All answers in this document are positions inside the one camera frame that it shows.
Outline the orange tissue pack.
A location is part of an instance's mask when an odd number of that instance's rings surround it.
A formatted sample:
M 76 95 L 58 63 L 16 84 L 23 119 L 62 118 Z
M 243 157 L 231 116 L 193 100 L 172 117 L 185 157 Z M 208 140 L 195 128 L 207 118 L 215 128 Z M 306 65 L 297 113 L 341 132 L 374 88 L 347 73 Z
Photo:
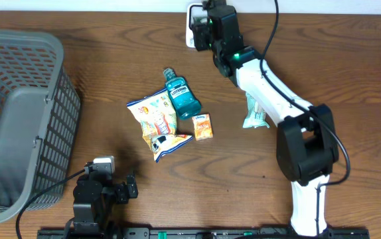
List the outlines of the orange tissue pack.
M 192 117 L 194 137 L 197 141 L 213 138 L 212 125 L 209 114 Z

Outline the teal wet wipes pack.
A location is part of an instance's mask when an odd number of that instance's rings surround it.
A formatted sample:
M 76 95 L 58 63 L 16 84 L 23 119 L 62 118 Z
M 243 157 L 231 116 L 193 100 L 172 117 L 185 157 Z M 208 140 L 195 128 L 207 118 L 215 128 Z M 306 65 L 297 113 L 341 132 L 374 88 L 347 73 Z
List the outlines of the teal wet wipes pack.
M 243 122 L 243 128 L 257 128 L 266 127 L 269 128 L 269 124 L 266 121 L 266 112 L 258 104 L 255 98 L 246 92 L 248 114 Z

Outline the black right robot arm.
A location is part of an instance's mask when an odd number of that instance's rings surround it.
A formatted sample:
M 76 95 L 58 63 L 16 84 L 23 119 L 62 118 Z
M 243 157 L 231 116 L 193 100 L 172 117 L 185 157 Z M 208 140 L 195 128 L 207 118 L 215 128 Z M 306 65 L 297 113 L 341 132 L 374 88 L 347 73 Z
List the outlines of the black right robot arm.
M 291 227 L 300 236 L 327 231 L 325 191 L 339 159 L 333 115 L 292 92 L 269 68 L 265 53 L 244 44 L 235 8 L 203 1 L 207 16 L 192 24 L 194 47 L 211 50 L 221 75 L 248 93 L 277 127 L 276 159 L 291 182 Z

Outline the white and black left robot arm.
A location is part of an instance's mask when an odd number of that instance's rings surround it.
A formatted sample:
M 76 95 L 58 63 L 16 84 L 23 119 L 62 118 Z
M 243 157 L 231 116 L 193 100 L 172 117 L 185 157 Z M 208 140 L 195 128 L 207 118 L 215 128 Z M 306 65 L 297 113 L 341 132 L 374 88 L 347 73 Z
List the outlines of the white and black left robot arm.
M 118 226 L 110 220 L 112 208 L 138 197 L 135 173 L 126 181 L 113 182 L 111 163 L 88 163 L 73 191 L 74 217 L 64 228 L 63 238 L 122 238 Z

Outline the teal mouthwash bottle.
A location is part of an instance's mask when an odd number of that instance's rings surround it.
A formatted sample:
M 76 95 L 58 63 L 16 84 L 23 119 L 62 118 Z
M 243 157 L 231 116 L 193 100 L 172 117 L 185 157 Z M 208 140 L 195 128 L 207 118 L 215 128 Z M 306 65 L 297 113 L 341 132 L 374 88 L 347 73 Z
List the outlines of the teal mouthwash bottle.
M 172 68 L 163 71 L 165 87 L 177 115 L 183 120 L 196 116 L 201 111 L 201 104 L 195 98 L 187 81 L 182 76 L 177 76 Z

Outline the yellow chips bag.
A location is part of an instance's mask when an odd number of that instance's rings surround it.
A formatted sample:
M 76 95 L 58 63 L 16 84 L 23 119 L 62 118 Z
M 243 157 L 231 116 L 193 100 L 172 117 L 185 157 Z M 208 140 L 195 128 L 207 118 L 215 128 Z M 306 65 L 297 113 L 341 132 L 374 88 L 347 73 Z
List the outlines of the yellow chips bag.
M 128 102 L 127 108 L 140 123 L 142 138 L 152 151 L 156 163 L 193 140 L 191 135 L 177 133 L 177 115 L 166 88 Z

